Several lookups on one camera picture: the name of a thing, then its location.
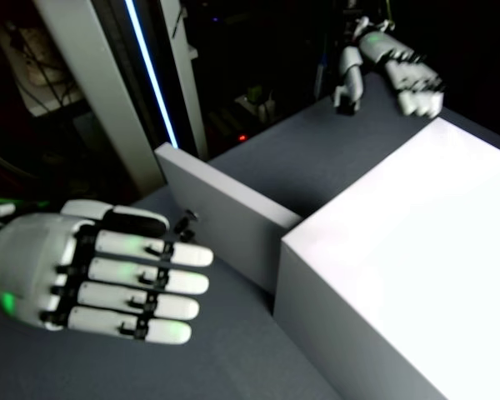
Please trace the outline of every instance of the box top surface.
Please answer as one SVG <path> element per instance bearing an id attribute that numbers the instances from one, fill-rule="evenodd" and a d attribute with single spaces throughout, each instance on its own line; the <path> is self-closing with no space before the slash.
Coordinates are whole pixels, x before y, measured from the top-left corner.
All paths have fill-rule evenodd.
<path id="1" fill-rule="evenodd" d="M 500 150 L 438 118 L 283 241 L 445 397 L 500 399 Z"/>

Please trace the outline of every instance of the white box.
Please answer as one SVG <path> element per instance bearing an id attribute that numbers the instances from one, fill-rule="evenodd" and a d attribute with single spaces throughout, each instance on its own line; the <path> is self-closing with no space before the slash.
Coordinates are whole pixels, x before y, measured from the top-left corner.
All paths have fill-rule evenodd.
<path id="1" fill-rule="evenodd" d="M 345 400 L 500 400 L 500 150 L 430 123 L 282 240 L 274 317 Z"/>

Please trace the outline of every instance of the gray table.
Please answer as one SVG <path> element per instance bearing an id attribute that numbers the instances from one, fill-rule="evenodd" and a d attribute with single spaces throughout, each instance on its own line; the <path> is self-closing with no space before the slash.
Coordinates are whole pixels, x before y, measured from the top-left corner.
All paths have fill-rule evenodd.
<path id="1" fill-rule="evenodd" d="M 212 161 L 304 217 L 318 210 L 428 123 L 402 117 L 383 80 L 366 78 L 355 117 L 326 99 Z M 442 114 L 500 148 L 500 137 Z M 176 221 L 167 188 L 138 203 Z M 216 260 L 193 338 L 164 347 L 23 326 L 0 311 L 0 399 L 339 399 L 273 321 L 271 298 Z"/>

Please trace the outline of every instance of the blue light strip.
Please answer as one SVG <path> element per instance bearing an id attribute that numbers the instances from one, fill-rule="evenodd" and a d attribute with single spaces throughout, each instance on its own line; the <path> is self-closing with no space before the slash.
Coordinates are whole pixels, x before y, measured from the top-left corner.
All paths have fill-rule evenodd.
<path id="1" fill-rule="evenodd" d="M 153 91 L 156 95 L 157 105 L 159 106 L 159 111 L 161 111 L 165 127 L 167 128 L 168 136 L 170 137 L 172 145 L 175 148 L 178 148 L 178 142 L 176 141 L 176 136 L 174 135 L 173 125 L 170 123 L 170 119 L 168 118 L 167 107 L 163 101 L 163 95 L 161 94 L 161 89 L 159 88 L 158 78 L 156 77 L 156 73 L 153 71 L 152 59 L 150 58 L 147 44 L 144 41 L 143 30 L 141 29 L 141 23 L 139 23 L 139 18 L 137 17 L 137 12 L 135 11 L 135 5 L 133 4 L 133 0 L 125 0 L 125 2 L 127 13 L 130 15 L 130 19 L 132 20 L 133 31 L 135 32 L 135 36 L 139 42 L 142 59 L 147 67 L 150 83 L 152 84 Z"/>

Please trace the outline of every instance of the robotic hand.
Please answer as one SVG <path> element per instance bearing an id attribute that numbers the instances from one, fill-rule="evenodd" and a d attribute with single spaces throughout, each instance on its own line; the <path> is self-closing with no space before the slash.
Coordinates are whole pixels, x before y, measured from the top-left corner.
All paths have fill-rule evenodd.
<path id="1" fill-rule="evenodd" d="M 19 321 L 52 331 L 185 343 L 191 328 L 183 321 L 199 305 L 181 295 L 205 293 L 209 281 L 172 264 L 203 268 L 213 253 L 159 239 L 168 229 L 154 212 L 92 200 L 17 217 L 0 229 L 0 303 Z"/>
<path id="2" fill-rule="evenodd" d="M 359 109 L 363 95 L 363 81 L 359 66 L 362 57 L 370 63 L 382 66 L 393 89 L 397 92 L 398 104 L 404 115 L 435 118 L 443 109 L 444 85 L 442 79 L 422 62 L 422 57 L 411 48 L 387 35 L 393 29 L 389 21 L 374 26 L 367 17 L 362 17 L 353 34 L 358 48 L 345 47 L 339 60 L 339 74 L 344 86 L 335 91 L 335 107 L 341 105 L 340 98 L 347 98 L 352 110 Z"/>

